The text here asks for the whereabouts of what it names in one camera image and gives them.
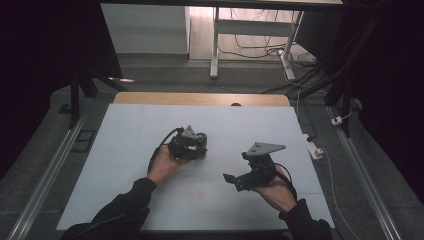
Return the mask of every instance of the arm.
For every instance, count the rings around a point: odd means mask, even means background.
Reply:
[[[280,167],[277,170],[284,174]],[[253,189],[265,201],[280,212],[279,218],[286,221],[294,240],[332,239],[330,225],[324,220],[313,220],[305,199],[295,201],[287,184],[278,177],[264,187]]]
[[[62,239],[133,239],[149,214],[152,192],[160,182],[187,162],[174,159],[168,146],[162,146],[146,177],[135,181],[129,192],[116,196],[96,214],[91,223],[69,228]]]

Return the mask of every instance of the gray floor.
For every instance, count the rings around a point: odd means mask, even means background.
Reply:
[[[125,84],[133,91],[163,92],[215,92],[225,93],[229,89],[237,93],[260,93],[270,88],[287,84],[282,78],[281,64],[271,63],[221,63],[218,80],[209,79],[208,63],[189,62],[184,59],[121,59],[126,78],[136,80]],[[98,130],[108,104],[116,91],[97,82],[100,89],[93,101],[83,130]],[[283,88],[272,94],[284,94]],[[334,177],[334,194],[340,212],[359,239],[386,239],[380,223],[370,207],[368,199],[356,177],[343,149],[336,130],[329,123],[323,94],[317,93],[293,106],[299,109],[298,117],[304,133],[315,134],[318,147],[326,149]],[[52,95],[51,108],[32,140],[0,182],[0,239],[5,239],[20,215],[26,201],[43,174],[48,162],[64,137],[69,125],[69,114],[58,113],[63,104],[69,104],[69,88]],[[422,239],[424,236],[424,208],[390,159],[378,144],[362,128],[357,111],[351,115],[352,139],[386,203],[403,239]],[[74,144],[74,150],[84,149]],[[58,239],[60,232],[55,227],[78,180],[88,152],[71,151],[34,221],[27,239]],[[343,239],[356,239],[342,220],[333,200],[328,158],[314,162],[320,183],[326,196],[333,220]],[[334,239],[342,239],[334,231]],[[205,235],[188,234],[180,239],[199,239]],[[233,235],[208,235],[209,239],[240,239]]]

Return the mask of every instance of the metal frame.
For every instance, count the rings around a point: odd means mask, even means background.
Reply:
[[[336,117],[333,112],[336,112],[333,108],[327,107],[328,115],[331,118]],[[375,211],[375,215],[380,222],[381,229],[386,235],[387,239],[390,240],[400,240],[402,237],[400,236],[399,230],[396,227],[395,222],[393,221],[390,212],[387,210],[386,204],[381,199],[377,188],[374,185],[361,157],[359,156],[358,151],[356,150],[355,144],[352,140],[346,136],[343,129],[339,126],[336,126],[337,135],[340,138],[340,142],[342,143],[349,160],[352,164],[353,169],[356,172],[356,175],[361,183],[362,188],[364,189],[365,195],[370,202],[371,207]]]
[[[281,62],[284,66],[285,74],[288,80],[294,80],[295,76],[290,66],[288,56],[290,48],[293,44],[299,27],[300,19],[303,12],[298,12],[294,22],[264,22],[264,21],[248,21],[248,20],[220,20],[219,7],[216,8],[214,16],[214,33],[213,46],[211,56],[210,78],[218,78],[218,35],[219,34],[235,34],[235,35],[251,35],[251,36],[276,36],[287,37],[287,44],[284,51],[279,51]]]
[[[15,225],[13,226],[12,231],[10,232],[7,239],[25,239],[28,235],[32,224],[35,221],[35,218],[37,217],[45,199],[47,198],[47,195],[50,192],[50,189],[53,186],[53,183],[56,180],[56,177],[62,168],[62,165],[65,162],[69,151],[71,150],[72,144],[74,143],[79,130],[87,118],[88,112],[93,105],[94,100],[87,99],[86,101],[88,106],[78,121],[75,123],[74,128],[69,129],[66,133],[66,136],[53,155],[46,171],[35,187],[31,197],[22,210],[18,220],[15,222]]]

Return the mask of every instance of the aluminum rail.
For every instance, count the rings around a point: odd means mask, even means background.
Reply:
[[[327,111],[331,118],[336,117],[332,108],[327,107]],[[387,210],[386,204],[378,194],[377,188],[375,187],[361,157],[359,156],[354,143],[346,136],[340,127],[337,126],[336,129],[340,141],[349,157],[356,175],[358,176],[359,182],[367,195],[368,201],[375,211],[375,215],[380,222],[386,238],[389,240],[401,240],[402,237],[400,236],[399,230],[397,229],[390,212]]]
[[[72,144],[74,143],[79,130],[87,118],[88,112],[93,105],[94,100],[87,99],[86,101],[88,106],[85,108],[85,111],[82,113],[74,128],[68,130],[66,133],[66,136],[50,160],[46,171],[35,187],[35,190],[22,210],[18,220],[15,222],[15,225],[13,226],[12,231],[10,232],[7,239],[25,239],[28,235],[31,226],[35,221],[35,218],[37,217],[54,181],[56,180],[60,169],[62,168],[63,162],[71,150]]]

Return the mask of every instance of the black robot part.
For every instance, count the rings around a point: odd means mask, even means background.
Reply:
[[[202,160],[206,157],[206,152],[208,149],[207,146],[207,135],[204,133],[195,133],[192,127],[189,125],[187,128],[176,128],[172,130],[161,142],[159,147],[155,149],[152,157],[150,158],[149,167],[147,172],[150,172],[150,169],[153,166],[153,162],[156,158],[156,155],[159,153],[159,150],[162,145],[165,144],[166,140],[175,132],[177,135],[172,137],[171,141],[168,143],[169,151],[175,159],[186,159],[186,160]]]
[[[247,152],[243,152],[243,159],[249,161],[252,170],[249,173],[235,177],[229,174],[223,174],[227,183],[234,184],[237,191],[247,190],[250,191],[255,187],[268,185],[275,176],[281,178],[289,187],[295,200],[297,200],[297,192],[293,187],[290,173],[282,166],[288,173],[290,180],[277,171],[275,168],[276,163],[272,160],[269,153],[284,149],[283,145],[268,144],[268,143],[255,143]]]

